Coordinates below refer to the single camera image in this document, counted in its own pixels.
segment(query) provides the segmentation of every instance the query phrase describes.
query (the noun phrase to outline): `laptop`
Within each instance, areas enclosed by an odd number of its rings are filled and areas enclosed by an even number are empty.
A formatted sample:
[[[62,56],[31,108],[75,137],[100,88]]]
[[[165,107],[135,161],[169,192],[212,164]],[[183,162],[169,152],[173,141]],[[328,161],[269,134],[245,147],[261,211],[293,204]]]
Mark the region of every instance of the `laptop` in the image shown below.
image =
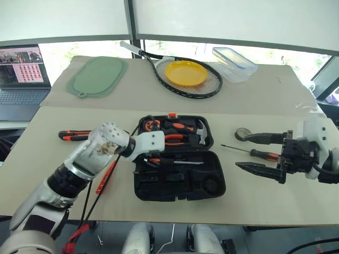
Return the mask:
[[[0,47],[0,121],[30,121],[50,90],[37,44]]]

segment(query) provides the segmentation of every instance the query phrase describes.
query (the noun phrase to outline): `tool kit case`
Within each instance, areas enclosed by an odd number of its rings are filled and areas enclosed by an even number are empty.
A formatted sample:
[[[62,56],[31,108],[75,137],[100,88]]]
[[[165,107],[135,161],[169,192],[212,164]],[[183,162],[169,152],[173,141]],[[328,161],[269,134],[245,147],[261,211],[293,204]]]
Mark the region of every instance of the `tool kit case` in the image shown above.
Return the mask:
[[[164,131],[165,150],[151,158],[137,158],[134,174],[137,197],[144,201],[175,201],[176,197],[199,200],[223,195],[225,179],[218,156],[208,150],[213,137],[207,120],[173,113],[154,119]],[[150,131],[152,123],[149,116],[140,119],[138,134]]]

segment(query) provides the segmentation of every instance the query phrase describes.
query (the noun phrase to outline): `robotic hand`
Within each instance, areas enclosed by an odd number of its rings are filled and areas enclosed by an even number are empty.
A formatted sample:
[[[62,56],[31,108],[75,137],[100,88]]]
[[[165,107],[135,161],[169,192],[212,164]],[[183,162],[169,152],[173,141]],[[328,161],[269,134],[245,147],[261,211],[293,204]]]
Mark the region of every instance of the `robotic hand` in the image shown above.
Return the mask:
[[[283,134],[259,133],[245,137],[245,140],[258,144],[282,144],[281,156],[276,168],[253,162],[236,162],[243,170],[258,176],[272,178],[280,184],[286,182],[286,173],[302,172],[309,179],[321,183],[339,183],[339,144],[329,150],[324,119],[312,118],[300,122],[297,137],[292,138],[293,131]]]
[[[27,247],[53,253],[51,238],[60,235],[68,219],[68,209],[87,184],[112,162],[114,155],[135,161],[141,154],[164,149],[162,131],[130,137],[114,123],[102,124],[17,209],[10,223],[11,237],[0,253],[25,252]]]

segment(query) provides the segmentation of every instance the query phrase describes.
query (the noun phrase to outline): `green silicone mat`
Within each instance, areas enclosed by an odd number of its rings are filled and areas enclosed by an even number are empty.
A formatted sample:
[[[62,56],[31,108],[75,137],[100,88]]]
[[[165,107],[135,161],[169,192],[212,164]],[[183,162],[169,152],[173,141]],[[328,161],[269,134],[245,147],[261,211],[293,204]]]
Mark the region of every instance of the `green silicone mat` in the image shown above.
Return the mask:
[[[124,75],[128,64],[115,57],[89,60],[67,84],[67,91],[79,98],[108,95]]]

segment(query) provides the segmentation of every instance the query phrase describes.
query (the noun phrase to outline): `black tool case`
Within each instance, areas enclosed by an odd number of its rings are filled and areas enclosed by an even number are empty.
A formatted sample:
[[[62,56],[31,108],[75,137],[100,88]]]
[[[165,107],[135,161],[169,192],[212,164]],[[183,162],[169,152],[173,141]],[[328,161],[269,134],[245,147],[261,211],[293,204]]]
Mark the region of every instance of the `black tool case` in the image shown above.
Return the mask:
[[[183,141],[184,144],[165,145],[163,152],[151,156],[175,161],[203,162],[203,164],[169,164],[154,167],[145,162],[147,156],[139,156],[134,174],[134,189],[137,197],[144,201],[175,201],[176,197],[199,200],[223,195],[226,191],[225,179],[218,156],[208,150],[213,145],[213,138],[207,120],[201,116],[176,116],[173,113],[168,116],[154,116],[154,119],[160,121],[159,128],[165,135],[180,133],[177,129],[168,128],[172,123],[201,129],[201,122],[203,122],[207,129],[205,144],[199,144],[199,135],[187,134],[183,140],[165,141],[166,143]],[[149,116],[140,119],[138,134],[149,131],[145,126],[150,121],[152,120]]]

